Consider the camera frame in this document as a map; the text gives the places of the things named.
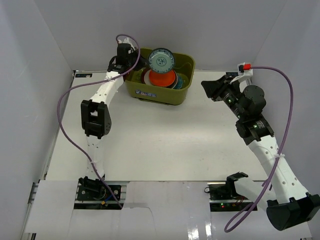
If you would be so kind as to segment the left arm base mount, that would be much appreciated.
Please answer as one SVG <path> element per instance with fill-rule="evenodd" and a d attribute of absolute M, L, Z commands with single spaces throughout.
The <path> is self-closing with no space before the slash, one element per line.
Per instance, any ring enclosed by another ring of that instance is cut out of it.
<path fill-rule="evenodd" d="M 99 179 L 78 179 L 75 210 L 121 210 L 123 205 L 121 185 L 111 184 L 108 189 Z"/>

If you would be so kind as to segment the teal scalloped plate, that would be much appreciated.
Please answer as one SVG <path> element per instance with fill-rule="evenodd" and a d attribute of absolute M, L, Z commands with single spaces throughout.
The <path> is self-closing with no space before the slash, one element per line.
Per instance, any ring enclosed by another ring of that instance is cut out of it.
<path fill-rule="evenodd" d="M 189 78 L 182 73 L 176 73 L 176 78 L 172 89 L 181 90 L 189 84 Z"/>

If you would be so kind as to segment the orange plastic plate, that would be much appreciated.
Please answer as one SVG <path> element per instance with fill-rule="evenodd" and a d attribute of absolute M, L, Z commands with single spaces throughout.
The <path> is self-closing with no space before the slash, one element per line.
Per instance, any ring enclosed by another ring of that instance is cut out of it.
<path fill-rule="evenodd" d="M 149 81 L 154 86 L 158 87 L 168 87 L 170 86 L 176 79 L 176 74 L 173 70 L 167 73 L 157 73 L 153 70 L 149 73 Z"/>

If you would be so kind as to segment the blue patterned small plate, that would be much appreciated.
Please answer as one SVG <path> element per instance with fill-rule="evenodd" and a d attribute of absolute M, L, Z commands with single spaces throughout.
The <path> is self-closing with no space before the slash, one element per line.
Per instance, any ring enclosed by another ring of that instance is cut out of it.
<path fill-rule="evenodd" d="M 149 68 L 159 74 L 166 74 L 173 70 L 176 59 L 167 48 L 156 48 L 147 57 Z"/>

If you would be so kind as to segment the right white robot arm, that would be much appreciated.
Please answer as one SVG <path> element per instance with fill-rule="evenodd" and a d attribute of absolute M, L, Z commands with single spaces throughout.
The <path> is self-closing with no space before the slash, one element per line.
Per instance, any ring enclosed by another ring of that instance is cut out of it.
<path fill-rule="evenodd" d="M 255 85 L 240 90 L 240 83 L 227 75 L 204 80 L 201 86 L 209 99 L 223 101 L 234 113 L 239 136 L 268 175 L 264 185 L 258 185 L 243 172 L 229 175 L 226 195 L 233 200 L 244 196 L 253 202 L 265 189 L 257 206 L 279 231 L 310 221 L 320 209 L 320 196 L 309 193 L 282 154 L 274 131 L 262 114 L 266 106 L 264 91 Z"/>

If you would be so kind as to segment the cream plate with small flowers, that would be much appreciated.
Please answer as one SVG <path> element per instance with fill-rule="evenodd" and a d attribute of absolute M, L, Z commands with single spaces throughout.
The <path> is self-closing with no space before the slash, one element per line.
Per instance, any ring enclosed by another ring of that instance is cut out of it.
<path fill-rule="evenodd" d="M 158 87 L 159 85 L 156 85 L 156 84 L 153 84 L 151 81 L 150 81 L 150 78 L 147 76 L 147 75 L 145 75 L 142 79 L 141 79 L 141 81 L 142 81 L 142 83 L 143 84 L 146 84 L 146 85 L 149 85 L 149 86 L 154 86 L 154 87 Z M 173 89 L 175 86 L 176 86 L 176 84 L 177 84 L 177 78 L 175 77 L 174 78 L 174 81 L 172 81 L 171 82 L 171 84 L 169 84 L 169 85 L 160 85 L 159 87 L 162 87 L 162 88 L 168 88 L 168 89 Z"/>

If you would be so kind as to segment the dark red rimmed plate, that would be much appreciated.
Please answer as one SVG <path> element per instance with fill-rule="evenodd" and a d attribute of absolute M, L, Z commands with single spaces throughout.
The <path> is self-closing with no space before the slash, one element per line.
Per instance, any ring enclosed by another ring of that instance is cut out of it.
<path fill-rule="evenodd" d="M 173 89 L 178 83 L 178 76 L 173 70 L 167 73 L 158 73 L 151 69 L 145 69 L 141 74 L 141 82 L 154 87 Z"/>

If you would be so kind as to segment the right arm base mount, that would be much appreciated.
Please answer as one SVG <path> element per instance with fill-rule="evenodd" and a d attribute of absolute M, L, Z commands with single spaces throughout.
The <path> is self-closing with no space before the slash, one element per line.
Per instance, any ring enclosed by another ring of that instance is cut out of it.
<path fill-rule="evenodd" d="M 248 198 L 232 194 L 226 181 L 208 182 L 203 190 L 209 196 L 209 206 L 212 213 L 240 212 L 253 202 Z"/>

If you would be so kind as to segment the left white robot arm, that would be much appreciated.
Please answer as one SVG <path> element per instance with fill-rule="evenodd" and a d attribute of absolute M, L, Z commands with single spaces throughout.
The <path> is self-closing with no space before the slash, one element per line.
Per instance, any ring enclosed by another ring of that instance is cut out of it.
<path fill-rule="evenodd" d="M 139 56 L 138 48 L 131 43 L 119 43 L 116 56 L 109 62 L 103 83 L 89 100 L 83 100 L 80 104 L 81 126 L 86 136 L 87 154 L 90 157 L 87 176 L 91 178 L 102 178 L 105 175 L 105 150 L 102 145 L 112 126 L 110 103 L 124 84 L 125 75 L 144 66 L 145 61 Z"/>

